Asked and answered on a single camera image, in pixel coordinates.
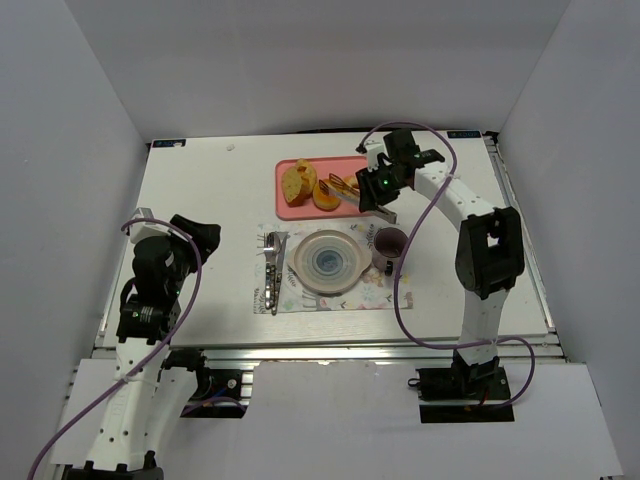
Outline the metal serving tongs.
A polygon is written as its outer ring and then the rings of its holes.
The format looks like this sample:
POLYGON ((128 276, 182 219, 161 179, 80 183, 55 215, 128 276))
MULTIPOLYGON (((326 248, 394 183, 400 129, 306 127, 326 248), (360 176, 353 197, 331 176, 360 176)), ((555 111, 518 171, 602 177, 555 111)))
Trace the metal serving tongs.
MULTIPOLYGON (((320 179, 317 183, 323 194, 337 197, 356 207, 360 206, 360 192, 351 184, 344 181, 342 177, 330 173, 327 180, 320 179)), ((389 224, 397 223, 397 214, 385 207, 375 207, 373 210, 366 210, 366 214, 370 214, 386 221, 389 224)))

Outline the orange glazed bagel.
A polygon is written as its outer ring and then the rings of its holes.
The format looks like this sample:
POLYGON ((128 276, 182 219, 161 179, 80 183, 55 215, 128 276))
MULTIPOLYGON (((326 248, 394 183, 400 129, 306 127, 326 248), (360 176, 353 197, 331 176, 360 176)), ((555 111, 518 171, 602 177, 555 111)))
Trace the orange glazed bagel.
POLYGON ((341 199, 335 196, 325 180, 318 180, 313 188, 312 199, 314 205, 323 211, 333 211, 341 204, 341 199))

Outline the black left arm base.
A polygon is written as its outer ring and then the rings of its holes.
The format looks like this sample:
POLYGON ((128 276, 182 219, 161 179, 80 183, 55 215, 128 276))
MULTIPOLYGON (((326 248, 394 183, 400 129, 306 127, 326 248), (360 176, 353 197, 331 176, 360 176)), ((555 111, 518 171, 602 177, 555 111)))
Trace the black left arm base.
POLYGON ((241 370, 211 368, 204 352, 198 349, 171 351, 162 369, 185 370, 196 381, 195 389, 181 412, 182 418, 244 417, 246 406, 241 403, 241 370))

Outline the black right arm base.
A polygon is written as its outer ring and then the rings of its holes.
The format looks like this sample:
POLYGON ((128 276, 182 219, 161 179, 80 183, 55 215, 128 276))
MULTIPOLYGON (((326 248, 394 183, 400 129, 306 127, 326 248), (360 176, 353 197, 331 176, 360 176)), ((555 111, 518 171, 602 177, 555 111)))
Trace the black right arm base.
POLYGON ((417 369, 407 380, 418 396, 422 424, 512 423, 513 406, 505 369, 466 381, 457 367, 417 369))

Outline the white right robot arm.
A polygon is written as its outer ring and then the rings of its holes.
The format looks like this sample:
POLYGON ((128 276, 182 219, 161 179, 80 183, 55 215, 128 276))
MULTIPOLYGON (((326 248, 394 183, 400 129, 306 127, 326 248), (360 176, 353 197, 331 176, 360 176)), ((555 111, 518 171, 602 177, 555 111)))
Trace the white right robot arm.
POLYGON ((408 129, 356 148, 367 158, 357 171, 359 209, 380 212, 405 187, 428 199, 458 233, 455 273, 465 290, 463 323, 452 366, 475 381, 498 368, 498 330, 508 294, 524 272, 521 217, 513 207, 482 199, 455 174, 457 158, 423 150, 408 129))

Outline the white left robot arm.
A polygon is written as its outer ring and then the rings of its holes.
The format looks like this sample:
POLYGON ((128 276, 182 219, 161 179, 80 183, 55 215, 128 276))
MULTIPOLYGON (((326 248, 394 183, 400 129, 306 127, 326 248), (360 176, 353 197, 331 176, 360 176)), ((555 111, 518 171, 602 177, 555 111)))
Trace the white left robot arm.
POLYGON ((202 279, 219 247, 220 225, 137 215, 126 231, 133 275, 120 296, 114 382, 101 400, 106 409, 86 459, 67 479, 163 478, 161 451, 204 367, 198 350, 169 348, 192 309, 179 303, 183 284, 189 275, 202 279))

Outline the bread loaf slice back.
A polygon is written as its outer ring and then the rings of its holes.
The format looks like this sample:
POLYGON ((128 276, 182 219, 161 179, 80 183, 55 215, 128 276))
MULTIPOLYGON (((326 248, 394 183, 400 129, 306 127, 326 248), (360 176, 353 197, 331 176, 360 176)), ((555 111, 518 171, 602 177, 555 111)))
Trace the bread loaf slice back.
POLYGON ((317 183, 317 172, 313 164, 306 159, 299 159, 295 163, 295 168, 303 183, 303 192, 307 198, 312 196, 313 189, 317 183))

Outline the bread loaf slice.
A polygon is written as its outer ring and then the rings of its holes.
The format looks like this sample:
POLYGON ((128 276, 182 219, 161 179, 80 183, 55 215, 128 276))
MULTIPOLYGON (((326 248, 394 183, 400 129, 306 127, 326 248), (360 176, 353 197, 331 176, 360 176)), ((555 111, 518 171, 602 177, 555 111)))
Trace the bread loaf slice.
POLYGON ((312 196, 313 189, 317 183, 317 172, 313 164, 306 159, 299 159, 295 163, 295 168, 303 183, 303 192, 307 198, 312 196))
POLYGON ((290 167, 283 173, 280 185, 288 206, 298 207, 304 203, 307 196, 306 185, 295 167, 290 167))

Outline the bread loaf slice front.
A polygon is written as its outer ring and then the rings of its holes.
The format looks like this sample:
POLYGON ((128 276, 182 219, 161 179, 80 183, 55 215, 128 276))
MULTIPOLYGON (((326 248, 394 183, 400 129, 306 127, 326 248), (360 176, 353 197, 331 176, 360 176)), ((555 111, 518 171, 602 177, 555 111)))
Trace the bread loaf slice front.
POLYGON ((306 185, 295 167, 290 167, 283 173, 280 185, 288 206, 298 207, 304 203, 307 196, 306 185))

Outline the seeded brown bagel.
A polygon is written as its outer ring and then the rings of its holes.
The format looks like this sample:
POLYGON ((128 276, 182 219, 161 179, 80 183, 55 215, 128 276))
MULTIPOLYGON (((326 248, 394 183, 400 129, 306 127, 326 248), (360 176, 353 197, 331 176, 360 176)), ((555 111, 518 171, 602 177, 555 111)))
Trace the seeded brown bagel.
POLYGON ((351 197, 358 198, 360 196, 359 183, 355 175, 349 175, 343 178, 345 184, 344 191, 351 197))

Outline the pink plastic tray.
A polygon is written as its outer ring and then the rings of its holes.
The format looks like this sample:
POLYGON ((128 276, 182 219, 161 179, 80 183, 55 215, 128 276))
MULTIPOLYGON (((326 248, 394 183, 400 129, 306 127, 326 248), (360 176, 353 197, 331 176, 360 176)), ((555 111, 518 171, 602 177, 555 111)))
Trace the pink plastic tray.
MULTIPOLYGON (((315 157, 308 158, 308 161, 315 168, 320 179, 328 179, 330 173, 344 178, 354 175, 358 170, 367 166, 366 158, 361 155, 315 157)), ((367 216, 367 213, 360 213, 356 205, 345 201, 342 201, 332 211, 317 208, 312 199, 306 199, 301 206, 289 206, 282 191, 281 177, 295 163, 296 159, 285 159, 275 166, 275 213, 280 220, 298 221, 367 216)))

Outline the purple mug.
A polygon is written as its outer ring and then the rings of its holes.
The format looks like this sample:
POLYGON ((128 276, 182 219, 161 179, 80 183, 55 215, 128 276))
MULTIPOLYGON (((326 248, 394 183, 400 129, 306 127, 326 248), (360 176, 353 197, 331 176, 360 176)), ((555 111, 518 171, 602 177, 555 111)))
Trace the purple mug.
POLYGON ((408 236, 402 230, 394 227, 381 228, 373 240, 373 266, 385 276, 391 277, 407 241, 408 236))

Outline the silver fork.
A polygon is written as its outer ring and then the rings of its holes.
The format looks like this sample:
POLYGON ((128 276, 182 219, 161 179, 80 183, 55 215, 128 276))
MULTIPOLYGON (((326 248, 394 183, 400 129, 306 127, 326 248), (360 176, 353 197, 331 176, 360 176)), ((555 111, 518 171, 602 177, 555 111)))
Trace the silver fork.
POLYGON ((263 255, 265 256, 265 299, 266 310, 271 310, 274 303, 274 288, 276 275, 276 258, 279 251, 279 238, 275 232, 269 232, 264 237, 263 255))

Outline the silver table knife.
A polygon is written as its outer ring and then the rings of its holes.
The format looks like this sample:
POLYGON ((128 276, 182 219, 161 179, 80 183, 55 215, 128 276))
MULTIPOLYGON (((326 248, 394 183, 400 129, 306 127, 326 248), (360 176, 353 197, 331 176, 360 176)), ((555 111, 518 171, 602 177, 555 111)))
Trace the silver table knife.
POLYGON ((287 231, 278 231, 276 233, 279 240, 279 248, 276 256, 276 266, 275 266, 275 283, 274 283, 274 299, 273 305, 271 308, 271 314, 275 316, 278 311, 278 303, 280 296, 280 289, 282 284, 282 276, 283 276, 283 266, 284 260, 286 256, 286 244, 289 238, 289 233, 287 231))

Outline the beige ceramic plate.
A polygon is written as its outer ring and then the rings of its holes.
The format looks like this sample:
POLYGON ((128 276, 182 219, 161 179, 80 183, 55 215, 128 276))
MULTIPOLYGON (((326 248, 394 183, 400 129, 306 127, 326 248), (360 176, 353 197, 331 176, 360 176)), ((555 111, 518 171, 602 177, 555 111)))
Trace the beige ceramic plate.
POLYGON ((356 285, 372 264, 372 252, 346 233, 321 230, 293 248, 286 263, 306 289, 333 296, 356 285))

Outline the floral cloth placemat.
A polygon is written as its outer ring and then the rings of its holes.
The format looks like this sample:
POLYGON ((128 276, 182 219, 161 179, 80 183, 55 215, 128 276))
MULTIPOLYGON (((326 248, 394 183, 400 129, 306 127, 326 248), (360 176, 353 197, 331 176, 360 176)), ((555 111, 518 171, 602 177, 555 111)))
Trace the floral cloth placemat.
MULTIPOLYGON (((291 251, 306 236, 317 231, 331 229, 350 235, 360 246, 373 248, 375 234, 382 228, 379 221, 305 221, 276 224, 260 224, 257 230, 257 247, 262 248, 266 234, 272 231, 286 232, 286 250, 291 251)), ((345 293, 325 295, 303 286, 293 270, 283 268, 278 312, 316 312, 350 310, 384 310, 393 307, 393 278, 376 267, 369 267, 358 282, 345 293)))

